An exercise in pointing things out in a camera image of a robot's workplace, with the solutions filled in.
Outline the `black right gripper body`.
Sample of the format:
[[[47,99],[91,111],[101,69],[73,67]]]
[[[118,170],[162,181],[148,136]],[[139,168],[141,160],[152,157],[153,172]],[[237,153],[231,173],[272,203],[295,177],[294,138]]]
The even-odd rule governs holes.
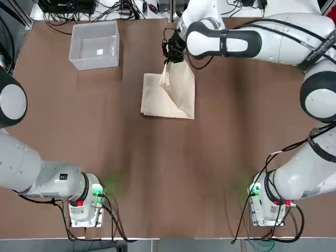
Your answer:
[[[172,37],[168,40],[168,49],[174,52],[183,53],[186,42],[180,37],[179,30],[175,30]]]

